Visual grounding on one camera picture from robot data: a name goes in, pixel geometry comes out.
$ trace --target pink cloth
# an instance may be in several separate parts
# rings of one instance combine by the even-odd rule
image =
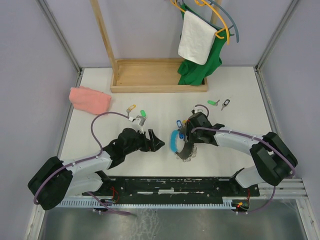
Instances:
[[[90,114],[99,115],[108,111],[111,96],[88,87],[72,87],[69,100],[73,107]]]

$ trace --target clothes hanger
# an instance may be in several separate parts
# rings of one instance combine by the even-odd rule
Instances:
[[[229,30],[234,27],[236,42],[238,43],[238,42],[239,42],[239,32],[238,32],[238,28],[237,28],[237,25],[236,25],[235,21],[232,19],[232,17],[229,15],[229,13],[228,13],[222,6],[220,6],[218,3],[216,3],[216,2],[213,1],[213,0],[208,0],[208,1],[211,2],[210,5],[214,4],[214,5],[216,5],[218,8],[220,8],[221,11],[228,17],[228,19],[230,19],[230,21],[231,21],[231,23],[232,23],[232,26],[229,27]]]
[[[176,8],[178,8],[181,12],[185,13],[186,11],[183,10],[178,4],[177,4],[177,0],[170,0],[170,2],[173,4],[173,6],[175,6]],[[202,19],[203,21],[205,21],[207,24],[211,25],[213,28],[215,29],[220,29],[220,27],[208,22],[207,20],[205,20],[204,18],[202,18],[201,16],[199,16],[198,14],[194,13],[194,15],[196,15],[197,17],[199,17],[200,19]],[[224,39],[223,36],[219,36],[219,33],[221,32],[221,29],[219,31],[217,31],[215,33],[215,36],[219,39]]]
[[[206,1],[206,0],[200,0],[201,2],[203,3],[200,3],[199,0],[194,0],[194,2],[200,6],[200,7],[203,7],[204,5],[207,5],[209,8],[211,8],[211,10],[218,16],[218,18],[221,20],[224,28],[220,29],[219,31],[217,31],[215,33],[215,36],[220,38],[220,39],[224,39],[225,37],[220,37],[218,36],[217,34],[219,34],[220,32],[222,32],[223,30],[226,31],[226,44],[229,45],[230,43],[230,33],[229,33],[229,28],[227,27],[227,24],[226,22],[224,21],[224,19],[220,16],[220,14]]]

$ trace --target white cloth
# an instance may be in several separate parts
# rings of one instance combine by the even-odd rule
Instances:
[[[215,40],[216,29],[190,11],[185,11],[178,54],[204,65]]]

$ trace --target wooden rack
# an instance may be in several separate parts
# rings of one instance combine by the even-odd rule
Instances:
[[[181,75],[177,71],[183,58],[115,59],[98,0],[90,2],[113,69],[110,84],[112,93],[179,93],[208,90],[207,78],[204,78],[199,86],[178,85]]]

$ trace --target wooden tray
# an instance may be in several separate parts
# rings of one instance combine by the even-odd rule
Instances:
[[[112,93],[206,92],[207,78],[200,86],[178,85],[177,72],[183,58],[116,59],[118,80],[112,75]]]

